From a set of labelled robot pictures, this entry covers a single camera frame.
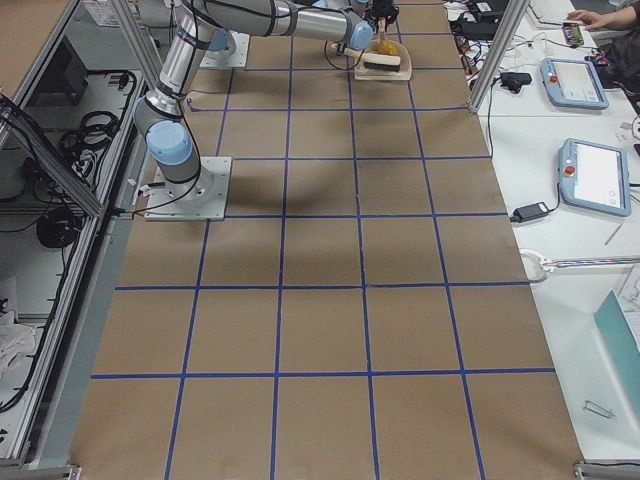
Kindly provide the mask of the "person hand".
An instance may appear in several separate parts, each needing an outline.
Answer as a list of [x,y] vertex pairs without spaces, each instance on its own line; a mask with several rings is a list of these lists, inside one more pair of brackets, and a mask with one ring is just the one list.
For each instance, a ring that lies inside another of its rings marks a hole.
[[610,14],[600,14],[589,10],[573,11],[567,15],[567,19],[581,22],[589,31],[606,28],[614,20]]

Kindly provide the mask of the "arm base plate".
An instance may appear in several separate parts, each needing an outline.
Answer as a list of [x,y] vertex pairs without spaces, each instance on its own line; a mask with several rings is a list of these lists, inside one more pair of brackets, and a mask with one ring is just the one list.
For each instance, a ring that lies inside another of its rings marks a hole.
[[217,30],[200,63],[202,69],[245,68],[250,36],[230,30]]
[[204,156],[197,182],[177,185],[168,182],[157,167],[154,181],[161,186],[150,190],[143,211],[145,218],[150,221],[222,221],[231,172],[231,157]]

